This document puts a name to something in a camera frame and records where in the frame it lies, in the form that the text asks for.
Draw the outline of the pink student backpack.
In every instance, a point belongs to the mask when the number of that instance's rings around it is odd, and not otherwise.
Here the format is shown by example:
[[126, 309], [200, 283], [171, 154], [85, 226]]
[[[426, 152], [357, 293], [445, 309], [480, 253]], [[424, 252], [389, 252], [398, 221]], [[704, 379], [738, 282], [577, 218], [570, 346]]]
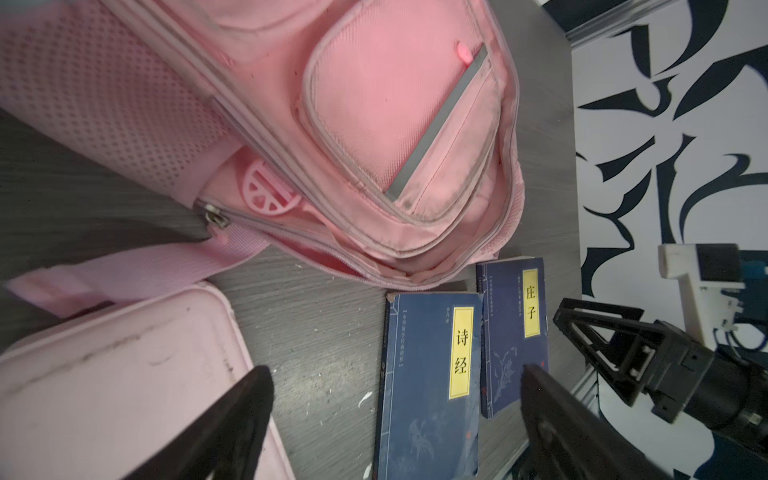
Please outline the pink student backpack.
[[519, 82], [486, 1], [5, 1], [1, 106], [208, 225], [9, 281], [61, 318], [270, 245], [427, 290], [523, 213]]

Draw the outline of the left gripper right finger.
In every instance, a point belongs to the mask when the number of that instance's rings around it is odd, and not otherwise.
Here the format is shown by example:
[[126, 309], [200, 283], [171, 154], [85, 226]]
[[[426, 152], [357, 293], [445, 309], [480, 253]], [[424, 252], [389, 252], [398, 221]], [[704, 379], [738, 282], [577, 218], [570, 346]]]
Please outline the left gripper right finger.
[[545, 370], [523, 368], [521, 412], [540, 479], [664, 479], [666, 473]]

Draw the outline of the purple book yellow label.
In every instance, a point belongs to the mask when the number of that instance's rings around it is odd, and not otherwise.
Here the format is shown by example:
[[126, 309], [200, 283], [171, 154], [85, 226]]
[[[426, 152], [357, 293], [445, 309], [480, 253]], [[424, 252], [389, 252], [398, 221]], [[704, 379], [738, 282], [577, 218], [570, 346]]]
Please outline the purple book yellow label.
[[476, 277], [483, 299], [481, 414], [491, 419], [520, 400], [524, 366], [549, 369], [544, 261], [485, 262]]

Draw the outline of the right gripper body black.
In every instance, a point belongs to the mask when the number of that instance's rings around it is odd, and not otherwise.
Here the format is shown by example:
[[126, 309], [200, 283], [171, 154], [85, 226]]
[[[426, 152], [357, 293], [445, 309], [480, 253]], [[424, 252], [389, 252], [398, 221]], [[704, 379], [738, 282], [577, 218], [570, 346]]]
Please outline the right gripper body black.
[[767, 430], [766, 368], [711, 350], [667, 322], [654, 325], [671, 342], [644, 388], [655, 415], [673, 423], [685, 413], [712, 432]]

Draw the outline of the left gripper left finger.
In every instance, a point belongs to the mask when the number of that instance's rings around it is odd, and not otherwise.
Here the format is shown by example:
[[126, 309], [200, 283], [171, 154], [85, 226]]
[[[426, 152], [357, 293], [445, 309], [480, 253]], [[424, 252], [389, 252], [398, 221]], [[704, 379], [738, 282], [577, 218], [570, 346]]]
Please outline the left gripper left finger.
[[253, 479], [274, 402], [266, 366], [256, 366], [129, 479]]

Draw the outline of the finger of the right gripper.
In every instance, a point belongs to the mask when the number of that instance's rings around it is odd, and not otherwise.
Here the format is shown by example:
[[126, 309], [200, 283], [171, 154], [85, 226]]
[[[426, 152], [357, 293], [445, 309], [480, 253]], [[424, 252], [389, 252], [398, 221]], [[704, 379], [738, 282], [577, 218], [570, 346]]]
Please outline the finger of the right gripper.
[[606, 340], [593, 326], [571, 326], [571, 340], [588, 363], [627, 405], [642, 393], [643, 375], [655, 355], [654, 334], [638, 329], [609, 329]]
[[665, 339], [661, 327], [641, 321], [643, 314], [635, 307], [565, 298], [553, 322], [578, 348], [627, 354], [633, 346], [657, 347]]

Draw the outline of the blue book yellow label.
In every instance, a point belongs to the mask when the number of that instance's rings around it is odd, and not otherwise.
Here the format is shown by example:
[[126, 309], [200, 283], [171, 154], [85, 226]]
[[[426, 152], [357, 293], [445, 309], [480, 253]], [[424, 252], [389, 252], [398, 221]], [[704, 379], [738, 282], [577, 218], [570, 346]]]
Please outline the blue book yellow label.
[[390, 293], [376, 479], [463, 479], [479, 459], [482, 297]]

